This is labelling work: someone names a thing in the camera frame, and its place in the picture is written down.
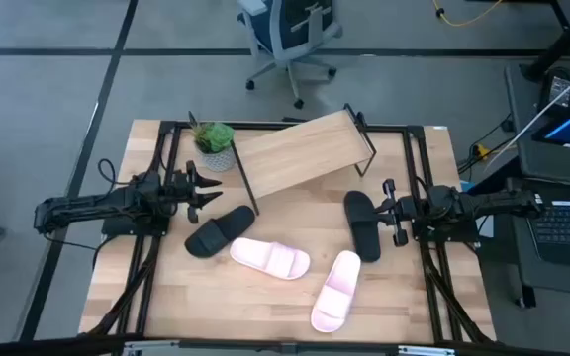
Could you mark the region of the thin white rod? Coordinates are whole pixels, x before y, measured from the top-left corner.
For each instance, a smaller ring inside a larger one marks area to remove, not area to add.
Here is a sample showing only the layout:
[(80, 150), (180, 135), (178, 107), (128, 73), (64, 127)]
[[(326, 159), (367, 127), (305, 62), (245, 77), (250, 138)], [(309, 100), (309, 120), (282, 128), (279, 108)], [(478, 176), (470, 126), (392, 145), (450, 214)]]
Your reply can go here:
[(551, 117), (539, 104), (541, 84), (529, 81), (521, 74), (521, 66), (510, 65), (504, 70), (515, 137), (506, 142), (515, 148), (515, 156), (497, 155), (490, 159), (487, 168), (493, 172), (510, 165), (516, 174), (542, 179), (570, 180), (570, 147), (536, 141), (532, 135)]

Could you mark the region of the black laptop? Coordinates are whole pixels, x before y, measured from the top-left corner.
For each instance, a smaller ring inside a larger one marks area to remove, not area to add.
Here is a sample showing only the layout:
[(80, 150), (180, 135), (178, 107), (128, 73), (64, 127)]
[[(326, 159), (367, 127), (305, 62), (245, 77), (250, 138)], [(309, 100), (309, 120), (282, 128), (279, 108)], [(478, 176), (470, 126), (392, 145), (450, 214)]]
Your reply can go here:
[(527, 225), (540, 260), (570, 266), (570, 199), (550, 198), (544, 212)]

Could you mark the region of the pink slide sandal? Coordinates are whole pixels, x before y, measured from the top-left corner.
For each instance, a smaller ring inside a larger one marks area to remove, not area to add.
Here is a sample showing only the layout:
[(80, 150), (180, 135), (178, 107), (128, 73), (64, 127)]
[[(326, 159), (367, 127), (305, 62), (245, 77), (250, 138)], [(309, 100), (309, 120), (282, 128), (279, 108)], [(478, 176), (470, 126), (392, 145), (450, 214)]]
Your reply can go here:
[(313, 329), (331, 333), (345, 324), (360, 268), (361, 259), (356, 253), (344, 250), (337, 255), (312, 308), (310, 322)]
[(231, 258), (246, 267), (281, 280), (295, 280), (305, 275), (311, 265), (307, 252), (278, 243), (244, 237), (230, 247)]

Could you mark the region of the black desk leg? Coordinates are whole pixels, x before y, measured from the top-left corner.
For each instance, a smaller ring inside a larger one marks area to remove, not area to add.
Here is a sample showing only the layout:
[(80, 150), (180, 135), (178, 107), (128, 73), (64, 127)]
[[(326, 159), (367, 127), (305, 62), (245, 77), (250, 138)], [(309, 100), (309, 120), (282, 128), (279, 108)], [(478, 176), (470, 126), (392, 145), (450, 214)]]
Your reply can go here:
[(552, 7), (563, 32), (531, 65), (521, 67), (522, 76), (529, 81), (542, 79), (559, 59), (570, 54), (570, 22), (558, 0), (546, 0), (546, 2)]

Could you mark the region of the black overhead beam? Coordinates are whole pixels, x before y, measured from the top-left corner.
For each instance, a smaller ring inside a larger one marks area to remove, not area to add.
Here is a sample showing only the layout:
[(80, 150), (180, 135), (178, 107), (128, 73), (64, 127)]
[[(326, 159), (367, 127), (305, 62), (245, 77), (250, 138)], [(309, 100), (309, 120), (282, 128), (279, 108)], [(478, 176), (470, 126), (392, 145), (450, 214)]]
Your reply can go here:
[(441, 341), (434, 344), (349, 343), (308, 341), (240, 341), (157, 339), (138, 334), (82, 335), (71, 338), (0, 343), (0, 356), (98, 356), (155, 348), (271, 351), (282, 355), (304, 352), (370, 352), (390, 356), (570, 356), (567, 352), (519, 348), (501, 343)]

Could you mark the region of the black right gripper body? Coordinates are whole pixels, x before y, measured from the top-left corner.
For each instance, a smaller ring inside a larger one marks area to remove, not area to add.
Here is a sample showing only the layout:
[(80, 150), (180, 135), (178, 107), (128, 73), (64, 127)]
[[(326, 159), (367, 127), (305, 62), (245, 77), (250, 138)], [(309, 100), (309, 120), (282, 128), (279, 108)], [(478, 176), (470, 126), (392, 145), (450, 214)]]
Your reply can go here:
[(414, 229), (414, 240), (421, 238), (427, 241), (431, 238), (431, 226), (429, 225), (430, 208), (429, 199), (430, 194), (425, 181), (418, 178), (418, 182), (426, 189), (426, 196), (423, 199), (417, 199), (413, 196), (405, 196), (397, 199), (395, 197), (395, 181), (393, 179), (386, 179), (383, 184), (383, 191), (387, 198), (385, 200), (393, 200), (394, 208), (387, 213), (391, 213), (395, 217), (395, 222), (392, 225), (395, 227), (395, 234), (393, 235), (393, 242), (396, 246), (404, 246), (409, 242), (407, 231), (402, 228), (401, 222), (411, 222)]

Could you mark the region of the wooden shelf black metal legs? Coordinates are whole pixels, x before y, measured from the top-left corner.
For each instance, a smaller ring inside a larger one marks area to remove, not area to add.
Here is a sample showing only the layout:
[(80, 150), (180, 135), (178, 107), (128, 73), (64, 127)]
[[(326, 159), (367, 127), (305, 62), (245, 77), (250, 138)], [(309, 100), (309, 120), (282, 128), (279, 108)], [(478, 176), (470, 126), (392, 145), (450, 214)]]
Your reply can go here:
[(363, 114), (349, 104), (332, 114), (232, 144), (251, 206), (265, 196), (352, 166), (364, 176), (377, 155)]

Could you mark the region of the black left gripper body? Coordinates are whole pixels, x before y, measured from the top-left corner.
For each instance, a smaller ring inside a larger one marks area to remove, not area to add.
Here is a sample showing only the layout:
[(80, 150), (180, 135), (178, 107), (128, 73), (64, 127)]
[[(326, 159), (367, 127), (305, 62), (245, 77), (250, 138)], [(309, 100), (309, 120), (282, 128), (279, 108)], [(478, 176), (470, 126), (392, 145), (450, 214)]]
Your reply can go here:
[(172, 203), (186, 203), (187, 219), (190, 223), (198, 223), (197, 210), (202, 208), (202, 198), (197, 192), (198, 173), (193, 160), (186, 162), (184, 170), (167, 171), (164, 178), (165, 196)]

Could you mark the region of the grey blue office chair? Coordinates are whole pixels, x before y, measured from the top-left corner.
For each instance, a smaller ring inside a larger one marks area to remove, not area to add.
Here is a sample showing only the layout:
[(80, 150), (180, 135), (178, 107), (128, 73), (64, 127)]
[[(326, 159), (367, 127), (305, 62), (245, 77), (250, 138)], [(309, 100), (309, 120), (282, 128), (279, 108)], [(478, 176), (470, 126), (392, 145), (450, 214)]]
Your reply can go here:
[(293, 106), (300, 110), (305, 102), (300, 96), (295, 76), (296, 62), (323, 68), (332, 79), (337, 69), (319, 59), (313, 52), (328, 41), (342, 36), (333, 0), (237, 0), (239, 14), (249, 38), (249, 49), (257, 57), (263, 50), (271, 60), (245, 80), (245, 89), (255, 88), (255, 79), (283, 68), (289, 76), (294, 95)]

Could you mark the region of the black power brick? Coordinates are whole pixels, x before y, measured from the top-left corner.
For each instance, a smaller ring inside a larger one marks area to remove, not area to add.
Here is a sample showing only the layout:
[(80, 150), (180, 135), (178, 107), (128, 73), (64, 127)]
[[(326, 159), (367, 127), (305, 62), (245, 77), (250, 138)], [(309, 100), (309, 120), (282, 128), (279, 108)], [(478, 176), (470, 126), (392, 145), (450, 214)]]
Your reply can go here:
[[(553, 67), (549, 69), (542, 80), (539, 104), (544, 107), (553, 101), (562, 91), (570, 86), (570, 69), (566, 67)], [(551, 105), (546, 115), (556, 116), (570, 109), (570, 90)]]

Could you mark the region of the black slide sandal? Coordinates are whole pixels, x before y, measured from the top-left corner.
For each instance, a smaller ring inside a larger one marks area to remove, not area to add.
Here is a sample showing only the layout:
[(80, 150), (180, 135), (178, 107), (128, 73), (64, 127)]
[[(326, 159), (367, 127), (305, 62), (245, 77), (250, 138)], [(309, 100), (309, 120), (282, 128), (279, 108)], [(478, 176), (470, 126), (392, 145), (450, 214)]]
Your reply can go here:
[(363, 262), (376, 262), (381, 256), (381, 247), (372, 201), (360, 191), (348, 191), (343, 206), (355, 253)]
[(240, 237), (255, 221), (249, 206), (239, 206), (227, 214), (210, 219), (185, 241), (187, 252), (197, 258), (210, 258)]

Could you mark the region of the dark grey desk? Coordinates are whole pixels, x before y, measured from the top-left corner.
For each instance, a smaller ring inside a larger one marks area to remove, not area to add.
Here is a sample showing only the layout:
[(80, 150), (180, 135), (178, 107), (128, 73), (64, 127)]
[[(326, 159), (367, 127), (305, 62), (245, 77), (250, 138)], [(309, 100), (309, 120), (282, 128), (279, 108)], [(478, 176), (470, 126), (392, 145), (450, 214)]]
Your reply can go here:
[[(536, 191), (562, 236), (570, 236), (570, 148), (542, 143), (532, 134), (544, 123), (538, 120), (518, 139), (518, 156), (511, 161), (513, 175), (523, 179), (523, 185)], [(548, 289), (570, 293), (570, 242), (540, 240), (539, 230), (548, 222), (541, 219), (512, 218), (519, 273), (523, 290)]]

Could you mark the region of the green plant in patterned pot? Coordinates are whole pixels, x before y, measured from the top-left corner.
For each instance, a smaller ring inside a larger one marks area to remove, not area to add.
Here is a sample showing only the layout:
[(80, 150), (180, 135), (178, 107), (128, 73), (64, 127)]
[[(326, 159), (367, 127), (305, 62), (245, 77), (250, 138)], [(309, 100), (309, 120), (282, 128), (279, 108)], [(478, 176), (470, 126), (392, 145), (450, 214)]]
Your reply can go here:
[(214, 172), (225, 172), (236, 164), (232, 149), (235, 131), (221, 122), (200, 123), (191, 111), (188, 112), (189, 125), (194, 135), (203, 164)]

